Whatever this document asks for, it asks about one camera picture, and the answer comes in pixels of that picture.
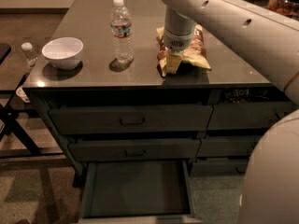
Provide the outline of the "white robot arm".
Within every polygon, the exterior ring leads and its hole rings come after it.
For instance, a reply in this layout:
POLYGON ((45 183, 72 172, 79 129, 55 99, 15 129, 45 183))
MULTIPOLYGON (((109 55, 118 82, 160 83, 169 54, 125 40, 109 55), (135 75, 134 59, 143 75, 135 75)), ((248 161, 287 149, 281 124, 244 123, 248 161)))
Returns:
MULTIPOLYGON (((186 49, 197 22, 291 101, 299 102, 298 21, 242 0, 162 1, 169 49, 186 49)), ((299 224, 298 110, 273 125, 254 148, 237 224, 299 224)))

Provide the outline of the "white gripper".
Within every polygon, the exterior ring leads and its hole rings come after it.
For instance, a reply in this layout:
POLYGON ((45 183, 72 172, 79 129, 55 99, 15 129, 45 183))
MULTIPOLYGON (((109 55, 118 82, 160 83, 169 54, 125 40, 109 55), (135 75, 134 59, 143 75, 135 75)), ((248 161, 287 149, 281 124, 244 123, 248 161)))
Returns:
POLYGON ((175 55, 168 51, 166 53, 166 72, 175 74, 182 63, 182 50, 185 50, 192 43, 193 33, 188 35, 174 35, 164 29, 164 45, 175 51, 175 55))

